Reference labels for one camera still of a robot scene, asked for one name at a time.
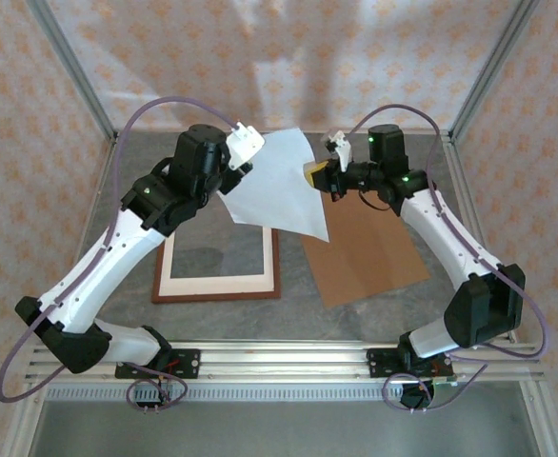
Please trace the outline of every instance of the orange patterned wall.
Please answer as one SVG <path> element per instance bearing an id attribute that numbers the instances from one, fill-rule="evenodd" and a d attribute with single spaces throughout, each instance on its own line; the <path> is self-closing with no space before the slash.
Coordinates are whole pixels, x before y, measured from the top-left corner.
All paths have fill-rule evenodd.
<path id="1" fill-rule="evenodd" d="M 490 247 L 546 312 L 558 399 L 558 1 L 537 7 L 459 152 Z M 530 312 L 523 327 L 537 337 Z"/>
<path id="2" fill-rule="evenodd" d="M 26 2 L 0 0 L 0 362 L 25 329 L 16 302 L 73 261 L 104 143 Z M 0 404 L 0 449 L 11 412 Z"/>
<path id="3" fill-rule="evenodd" d="M 113 124 L 159 95 L 259 129 L 353 126 L 388 102 L 448 129 L 517 0 L 50 0 Z M 140 126 L 209 118 L 151 111 Z M 407 128 L 425 121 L 393 110 Z"/>

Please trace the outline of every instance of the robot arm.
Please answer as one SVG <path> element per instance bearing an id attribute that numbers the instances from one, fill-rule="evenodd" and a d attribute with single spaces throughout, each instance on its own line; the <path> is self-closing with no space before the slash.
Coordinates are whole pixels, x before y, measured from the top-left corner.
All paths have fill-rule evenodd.
<path id="1" fill-rule="evenodd" d="M 333 138 L 342 138 L 334 133 Z M 345 146 L 327 137 L 330 151 Z M 456 291 L 444 316 L 422 328 L 402 335 L 398 349 L 404 369 L 418 361 L 455 349 L 484 343 L 520 324 L 522 298 L 499 281 L 480 260 L 496 266 L 523 288 L 525 275 L 517 265 L 504 267 L 468 233 L 447 207 L 436 190 L 437 208 L 428 188 L 427 174 L 409 168 L 404 135 L 397 126 L 383 125 L 369 129 L 370 162 L 350 162 L 346 169 L 330 159 L 305 170 L 309 183 L 329 192 L 332 201 L 340 200 L 348 190 L 374 190 L 393 212 L 413 227 L 425 240 L 447 271 Z M 441 217 L 448 217 L 459 235 L 474 246 L 469 252 Z"/>
<path id="2" fill-rule="evenodd" d="M 30 325 L 45 309 L 56 307 L 35 332 L 73 373 L 101 361 L 162 369 L 170 345 L 156 330 L 123 328 L 95 316 L 133 267 L 194 217 L 215 191 L 228 193 L 239 184 L 251 171 L 249 159 L 263 145 L 254 128 L 240 124 L 228 138 L 212 126 L 190 127 L 179 136 L 174 156 L 135 181 L 122 199 L 109 245 L 104 246 L 104 233 L 56 286 L 39 299 L 21 299 L 19 316 Z M 84 279 L 74 286 L 83 272 Z"/>

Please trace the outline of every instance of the brown cardboard sheet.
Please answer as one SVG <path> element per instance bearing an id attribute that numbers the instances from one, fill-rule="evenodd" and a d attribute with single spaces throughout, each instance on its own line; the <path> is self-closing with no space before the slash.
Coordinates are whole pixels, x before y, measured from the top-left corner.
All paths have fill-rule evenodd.
<path id="1" fill-rule="evenodd" d="M 329 194 L 322 196 L 329 243 L 309 236 L 302 242 L 326 308 L 429 278 L 404 223 L 393 211 L 369 208 L 354 191 L 335 203 Z M 371 203 L 384 206 L 375 197 Z"/>

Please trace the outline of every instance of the wooden picture frame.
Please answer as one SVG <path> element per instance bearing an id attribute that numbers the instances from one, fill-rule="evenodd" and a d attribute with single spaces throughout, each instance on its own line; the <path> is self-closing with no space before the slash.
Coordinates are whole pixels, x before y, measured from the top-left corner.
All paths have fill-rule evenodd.
<path id="1" fill-rule="evenodd" d="M 154 304 L 281 297 L 279 234 L 274 228 L 262 228 L 262 274 L 172 278 L 173 248 L 174 235 L 158 248 L 151 299 Z"/>

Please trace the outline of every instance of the black mounting bracket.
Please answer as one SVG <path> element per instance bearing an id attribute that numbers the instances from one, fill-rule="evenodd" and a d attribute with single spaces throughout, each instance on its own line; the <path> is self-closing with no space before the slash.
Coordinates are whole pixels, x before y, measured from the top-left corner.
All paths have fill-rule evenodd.
<path id="1" fill-rule="evenodd" d="M 366 351 L 370 378 L 387 378 L 396 373 L 408 373 L 418 378 L 454 376 L 452 363 L 444 354 L 420 359 L 409 368 L 398 348 L 370 348 Z"/>
<path id="2" fill-rule="evenodd" d="M 435 395 L 433 383 L 431 381 L 425 381 L 423 384 L 428 388 L 429 397 L 431 401 L 433 401 L 433 396 Z M 405 407 L 422 409 L 428 407 L 431 401 L 418 384 L 404 384 L 402 386 L 402 398 L 400 399 L 400 403 Z"/>
<path id="3" fill-rule="evenodd" d="M 197 379 L 201 367 L 200 349 L 172 348 L 169 352 L 168 363 L 157 369 L 158 371 L 172 374 L 182 379 Z M 128 365 L 116 366 L 114 371 L 116 379 L 156 379 L 158 376 L 147 374 Z"/>

